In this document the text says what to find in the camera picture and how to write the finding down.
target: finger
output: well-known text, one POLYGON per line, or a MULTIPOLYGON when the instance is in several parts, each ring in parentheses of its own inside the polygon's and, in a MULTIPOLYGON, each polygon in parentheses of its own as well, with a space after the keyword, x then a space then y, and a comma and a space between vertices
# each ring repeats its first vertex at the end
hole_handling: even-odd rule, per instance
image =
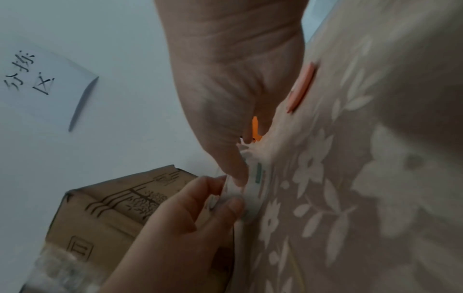
POLYGON ((272 126, 273 117, 275 116, 276 107, 266 109, 264 112, 258 114, 259 121, 258 134, 264 136, 272 126))
POLYGON ((233 181, 237 186, 246 185, 249 170, 236 145, 213 150, 209 153, 222 171, 233 177, 233 181))
POLYGON ((252 143, 252 122, 248 123, 243 131, 243 141, 245 144, 252 143))
POLYGON ((196 221, 210 195, 220 195, 226 176, 218 178, 199 177, 189 182, 175 195, 177 203, 189 212, 196 221))
POLYGON ((240 197, 232 197, 215 211, 200 230, 200 236, 213 249, 218 248, 245 210, 240 197))

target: person's right hand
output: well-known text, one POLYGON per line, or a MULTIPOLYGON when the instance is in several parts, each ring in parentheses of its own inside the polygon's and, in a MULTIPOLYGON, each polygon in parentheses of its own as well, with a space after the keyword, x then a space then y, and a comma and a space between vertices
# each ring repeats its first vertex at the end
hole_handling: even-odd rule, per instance
POLYGON ((178 96, 201 146, 243 186, 236 143, 265 134, 299 75, 308 0, 156 0, 178 96))

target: white surface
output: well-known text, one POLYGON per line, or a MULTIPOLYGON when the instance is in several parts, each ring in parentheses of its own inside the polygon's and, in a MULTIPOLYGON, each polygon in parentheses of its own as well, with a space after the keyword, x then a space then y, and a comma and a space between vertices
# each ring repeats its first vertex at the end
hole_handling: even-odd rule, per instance
POLYGON ((0 42, 0 77, 1 101, 63 131, 70 128, 79 102, 86 98, 85 90, 97 78, 17 36, 0 42))
POLYGON ((169 164, 213 175, 216 164, 183 116, 151 0, 2 0, 6 35, 100 77, 71 133, 0 103, 0 291, 17 293, 65 191, 169 164))

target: person's left hand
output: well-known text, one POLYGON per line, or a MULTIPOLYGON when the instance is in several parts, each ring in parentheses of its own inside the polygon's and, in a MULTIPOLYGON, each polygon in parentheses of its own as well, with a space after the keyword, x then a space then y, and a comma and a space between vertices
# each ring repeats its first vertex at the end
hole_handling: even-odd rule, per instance
POLYGON ((209 195, 221 193, 225 178, 200 177, 162 203, 103 285, 100 293, 197 292, 215 253, 245 204, 233 198, 197 229, 209 195))

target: printed symbol on box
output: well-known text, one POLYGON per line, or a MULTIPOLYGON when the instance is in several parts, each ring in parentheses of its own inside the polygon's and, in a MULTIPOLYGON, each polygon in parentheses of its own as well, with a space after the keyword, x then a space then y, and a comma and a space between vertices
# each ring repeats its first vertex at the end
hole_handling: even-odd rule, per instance
POLYGON ((69 242, 67 251, 78 256, 83 261, 87 261, 90 257, 90 254, 93 250, 93 244, 79 238, 77 236, 71 237, 71 241, 69 242))
POLYGON ((41 93, 49 95, 50 90, 52 89, 53 82, 54 78, 44 80, 42 77, 42 73, 39 72, 39 77, 35 81, 35 84, 32 88, 38 90, 41 93))

